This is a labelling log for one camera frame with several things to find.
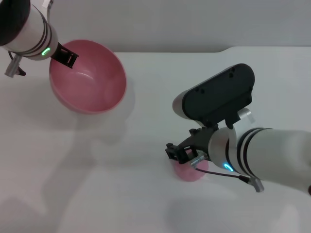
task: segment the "blue led light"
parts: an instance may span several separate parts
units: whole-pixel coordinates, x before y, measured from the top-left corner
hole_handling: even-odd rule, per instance
[[[229,171],[234,171],[232,169],[232,167],[229,166],[229,164],[224,164],[225,169],[229,170]]]

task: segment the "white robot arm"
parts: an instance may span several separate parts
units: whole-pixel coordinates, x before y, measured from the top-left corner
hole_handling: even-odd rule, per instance
[[[15,53],[5,73],[9,77],[25,75],[20,74],[18,68],[22,57],[35,61],[51,57],[69,68],[78,57],[58,42],[54,27],[30,0],[0,0],[0,32],[0,46],[9,51],[10,56]]]
[[[210,160],[239,173],[239,179],[257,192],[264,190],[265,180],[311,195],[311,133],[257,125],[246,108],[254,83],[252,69],[238,64],[181,93],[173,102],[174,111],[203,128],[191,130],[191,137],[178,146],[168,144],[167,155],[194,168],[203,159]],[[227,127],[219,129],[222,120]]]

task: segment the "silver connector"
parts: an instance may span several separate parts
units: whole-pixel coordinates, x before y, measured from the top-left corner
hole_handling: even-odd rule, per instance
[[[198,156],[190,160],[190,166],[192,168],[196,168],[201,161],[207,158],[207,154],[204,153],[203,151],[197,150],[197,152],[198,152]]]
[[[22,56],[15,55],[13,60],[10,62],[8,68],[6,69],[5,75],[13,78],[15,74],[18,72],[19,63],[22,59]]]

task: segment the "cable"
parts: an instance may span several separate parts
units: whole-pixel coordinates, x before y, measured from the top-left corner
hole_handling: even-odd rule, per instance
[[[10,56],[11,60],[13,60],[13,56],[12,56],[11,52],[10,51],[8,51],[8,52],[9,52],[9,56]],[[24,70],[22,70],[20,67],[18,67],[18,75],[26,76],[26,72]]]
[[[232,177],[232,178],[238,178],[240,181],[243,181],[244,183],[250,184],[250,178],[246,176],[236,176],[236,175],[230,175],[230,174],[224,174],[224,173],[218,173],[218,172],[212,172],[212,171],[205,171],[201,170],[199,168],[196,168],[197,171],[207,173],[207,174],[212,174],[212,175],[217,175],[217,176],[226,176],[226,177]]]

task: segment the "white table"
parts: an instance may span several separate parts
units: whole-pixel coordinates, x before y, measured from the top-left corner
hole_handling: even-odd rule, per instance
[[[310,232],[311,197],[212,175],[186,183],[164,149],[198,127],[173,113],[174,97],[237,63],[256,74],[249,108],[264,127],[311,131],[311,48],[117,55],[124,100],[85,116],[52,94],[49,61],[23,59],[27,76],[10,79],[1,50],[0,233]]]

